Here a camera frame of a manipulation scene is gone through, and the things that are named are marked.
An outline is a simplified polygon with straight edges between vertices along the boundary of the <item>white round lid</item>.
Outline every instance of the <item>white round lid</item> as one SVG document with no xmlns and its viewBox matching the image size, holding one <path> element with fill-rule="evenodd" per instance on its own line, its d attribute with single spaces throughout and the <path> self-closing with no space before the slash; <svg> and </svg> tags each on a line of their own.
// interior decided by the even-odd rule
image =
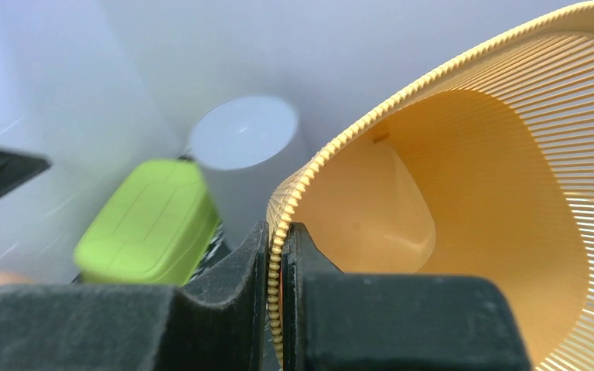
<svg viewBox="0 0 594 371">
<path fill-rule="evenodd" d="M 220 104 L 197 123 L 189 146 L 209 168 L 248 168 L 278 154 L 297 133 L 299 117 L 276 97 L 242 97 Z"/>
</svg>

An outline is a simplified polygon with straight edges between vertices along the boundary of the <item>white backdrop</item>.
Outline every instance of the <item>white backdrop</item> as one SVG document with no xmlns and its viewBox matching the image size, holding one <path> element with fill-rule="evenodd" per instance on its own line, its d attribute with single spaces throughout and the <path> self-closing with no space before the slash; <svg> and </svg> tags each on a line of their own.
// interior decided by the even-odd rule
<svg viewBox="0 0 594 371">
<path fill-rule="evenodd" d="M 54 166 L 0 199 L 0 268 L 48 282 L 139 162 L 277 94 L 315 151 L 449 58 L 569 0 L 2 0 L 0 145 Z"/>
</svg>

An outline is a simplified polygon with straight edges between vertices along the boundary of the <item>white cylinder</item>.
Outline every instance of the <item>white cylinder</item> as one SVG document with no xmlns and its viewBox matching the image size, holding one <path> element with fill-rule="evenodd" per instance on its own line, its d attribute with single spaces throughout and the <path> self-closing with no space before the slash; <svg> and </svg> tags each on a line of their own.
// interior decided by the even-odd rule
<svg viewBox="0 0 594 371">
<path fill-rule="evenodd" d="M 265 220 L 268 200 L 309 160 L 299 116 L 276 97 L 242 97 L 209 111 L 190 136 L 230 249 Z"/>
</svg>

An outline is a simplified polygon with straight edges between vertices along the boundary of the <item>ribbed rim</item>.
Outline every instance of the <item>ribbed rim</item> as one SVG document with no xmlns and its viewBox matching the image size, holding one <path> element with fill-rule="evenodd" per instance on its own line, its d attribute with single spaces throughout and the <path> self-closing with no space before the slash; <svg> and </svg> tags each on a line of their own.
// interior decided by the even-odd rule
<svg viewBox="0 0 594 371">
<path fill-rule="evenodd" d="M 290 192 L 290 196 L 282 200 L 282 211 L 280 211 L 281 216 L 278 219 L 278 222 L 271 226 L 273 236 L 268 269 L 268 311 L 270 327 L 272 341 L 281 366 L 283 365 L 283 335 L 281 321 L 279 320 L 278 291 L 280 285 L 282 247 L 285 238 L 287 237 L 288 228 L 292 222 L 295 208 L 299 205 L 299 200 L 302 199 L 302 195 L 306 192 L 306 189 L 310 185 L 311 180 L 315 178 L 317 172 L 331 157 L 337 154 L 353 139 L 359 137 L 378 121 L 386 118 L 393 112 L 402 109 L 406 103 L 411 103 L 410 99 L 416 94 L 422 93 L 422 91 L 432 83 L 439 83 L 440 79 L 443 77 L 449 77 L 448 75 L 452 71 L 456 72 L 461 67 L 466 67 L 469 63 L 476 62 L 480 57 L 485 56 L 489 52 L 509 46 L 509 44 L 516 39 L 530 36 L 543 26 L 557 22 L 560 19 L 576 13 L 590 11 L 594 11 L 594 1 L 564 7 L 506 31 L 451 59 L 409 84 L 404 89 L 399 90 L 396 94 L 393 94 L 383 103 L 376 106 L 372 111 L 365 114 L 361 119 L 354 122 L 325 145 L 300 172 L 294 175 L 297 179 L 295 180 L 293 190 Z"/>
</svg>

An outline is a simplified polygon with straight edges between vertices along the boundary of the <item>green plastic object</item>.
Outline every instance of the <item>green plastic object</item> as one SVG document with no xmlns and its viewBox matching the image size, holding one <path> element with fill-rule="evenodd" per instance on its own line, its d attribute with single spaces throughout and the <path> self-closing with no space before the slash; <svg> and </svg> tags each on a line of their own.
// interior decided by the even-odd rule
<svg viewBox="0 0 594 371">
<path fill-rule="evenodd" d="M 192 162 L 138 166 L 74 251 L 87 283 L 187 283 L 219 223 Z"/>
</svg>

